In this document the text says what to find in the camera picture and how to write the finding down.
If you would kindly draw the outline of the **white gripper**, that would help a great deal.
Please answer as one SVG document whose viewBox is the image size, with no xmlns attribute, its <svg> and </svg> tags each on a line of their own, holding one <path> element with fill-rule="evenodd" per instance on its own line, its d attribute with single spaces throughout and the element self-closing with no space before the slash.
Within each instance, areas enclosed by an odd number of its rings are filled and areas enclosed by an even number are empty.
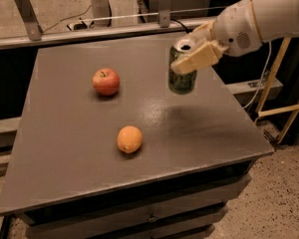
<svg viewBox="0 0 299 239">
<path fill-rule="evenodd" d="M 219 43 L 212 41 L 213 35 Z M 170 67 L 185 74 L 217 64 L 223 54 L 240 57 L 257 51 L 262 42 L 252 0 L 228 6 L 214 23 L 203 23 L 187 34 L 184 44 L 193 51 L 179 57 Z"/>
</svg>

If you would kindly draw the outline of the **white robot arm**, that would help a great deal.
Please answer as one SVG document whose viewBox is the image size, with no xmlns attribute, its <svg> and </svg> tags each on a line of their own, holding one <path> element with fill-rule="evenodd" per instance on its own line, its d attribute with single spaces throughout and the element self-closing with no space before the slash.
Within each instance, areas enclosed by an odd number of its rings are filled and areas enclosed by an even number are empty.
<svg viewBox="0 0 299 239">
<path fill-rule="evenodd" d="M 171 69 L 191 73 L 217 64 L 224 55 L 240 57 L 285 37 L 299 37 L 299 0 L 241 0 L 180 38 L 189 50 Z"/>
</svg>

